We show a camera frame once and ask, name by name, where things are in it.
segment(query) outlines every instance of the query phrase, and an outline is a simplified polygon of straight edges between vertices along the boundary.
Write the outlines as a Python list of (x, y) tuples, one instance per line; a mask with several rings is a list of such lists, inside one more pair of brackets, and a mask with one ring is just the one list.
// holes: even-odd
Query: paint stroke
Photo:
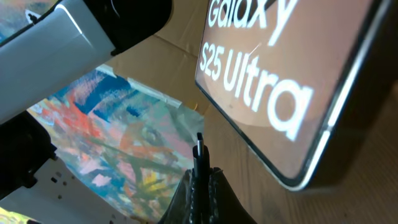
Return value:
[(105, 72), (93, 70), (29, 112), (85, 185), (121, 213), (156, 222), (193, 167), (191, 136), (203, 131), (203, 117)]

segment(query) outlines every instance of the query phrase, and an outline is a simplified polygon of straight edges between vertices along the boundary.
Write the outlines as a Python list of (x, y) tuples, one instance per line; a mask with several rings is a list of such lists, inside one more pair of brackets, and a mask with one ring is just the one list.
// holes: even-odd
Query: table surface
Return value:
[(398, 86), (386, 99), (343, 181), (328, 190), (289, 192), (211, 106), (205, 144), (258, 223), (398, 223)]

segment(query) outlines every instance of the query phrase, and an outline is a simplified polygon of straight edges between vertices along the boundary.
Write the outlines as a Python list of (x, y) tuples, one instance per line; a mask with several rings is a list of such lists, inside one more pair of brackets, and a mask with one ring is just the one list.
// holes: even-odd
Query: blue paint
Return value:
[(6, 39), (6, 36), (0, 32), (0, 43)]
[(64, 96), (70, 91), (71, 86), (68, 85), (58, 92), (54, 93), (53, 95), (47, 97), (48, 100), (51, 100), (53, 97), (56, 98), (57, 100), (61, 101), (62, 103), (66, 102), (67, 99), (64, 98)]
[[(109, 166), (106, 167), (108, 168), (106, 170), (94, 170), (89, 174), (86, 174), (84, 178), (86, 180), (85, 185), (87, 185), (92, 191), (94, 191), (101, 197), (109, 197), (110, 192), (123, 194), (123, 185), (125, 182), (125, 178), (120, 177), (119, 174), (115, 172), (115, 170), (111, 169)], [(110, 184), (106, 184), (101, 187), (98, 187), (96, 184), (94, 184), (93, 180), (98, 174), (101, 174), (104, 177), (110, 177)]]
[(93, 113), (100, 117), (101, 119), (109, 122), (109, 116), (111, 116), (121, 105), (122, 102), (125, 102), (134, 96), (136, 96), (139, 92), (137, 90), (133, 90), (129, 94), (127, 94), (125, 97), (121, 98), (120, 100), (113, 101), (109, 104), (106, 105), (105, 108), (97, 109), (94, 110)]
[(97, 87), (88, 95), (85, 104), (81, 105), (75, 102), (75, 105), (82, 113), (88, 114), (103, 98), (112, 94), (112, 91), (129, 89), (131, 89), (131, 86), (124, 78), (107, 76), (103, 78), (98, 83)]
[(127, 107), (127, 112), (129, 112), (131, 115), (135, 116), (135, 117), (140, 117), (141, 112), (138, 111), (138, 109), (133, 108), (132, 106)]

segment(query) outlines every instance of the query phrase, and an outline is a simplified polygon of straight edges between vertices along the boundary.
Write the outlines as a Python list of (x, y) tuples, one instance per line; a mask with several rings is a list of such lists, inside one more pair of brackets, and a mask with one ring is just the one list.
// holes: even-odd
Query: canvas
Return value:
[(193, 167), (203, 117), (121, 78), (94, 70), (29, 112), (56, 153), (91, 190), (125, 215), (157, 221)]

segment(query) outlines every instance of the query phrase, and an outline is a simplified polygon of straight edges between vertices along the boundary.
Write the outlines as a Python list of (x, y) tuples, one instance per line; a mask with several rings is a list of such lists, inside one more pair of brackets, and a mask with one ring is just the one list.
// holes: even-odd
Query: black plastic part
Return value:
[[(210, 155), (207, 146), (205, 146), (205, 150), (203, 156), (198, 156), (198, 146), (194, 146), (192, 148), (193, 154), (193, 178), (195, 179), (195, 187), (193, 189), (193, 194), (196, 194), (197, 199), (195, 203), (195, 214), (200, 214), (200, 219), (202, 223), (208, 223), (210, 216), (210, 201), (209, 201), (209, 191), (208, 191), (208, 183), (210, 179)], [(194, 223), (201, 223), (197, 220), (198, 216), (195, 217)]]
[(28, 220), (28, 221), (26, 222), (26, 224), (40, 224), (40, 223), (37, 222), (37, 221)]
[(48, 132), (23, 112), (0, 125), (0, 200), (19, 187), (31, 188), (36, 171), (55, 159)]
[(397, 9), (398, 2), (393, 1), (308, 186), (310, 189), (327, 189), (346, 177), (398, 80)]
[(201, 133), (197, 133), (198, 141), (203, 141), (203, 135)]
[(214, 167), (210, 175), (209, 194), (210, 224), (256, 223), (243, 208), (223, 171), (218, 167)]
[(29, 19), (33, 22), (33, 24), (36, 24), (37, 21), (39, 20), (37, 17), (33, 16), (32, 14), (28, 14)]
[(120, 54), (159, 31), (169, 20), (172, 0), (84, 0)]

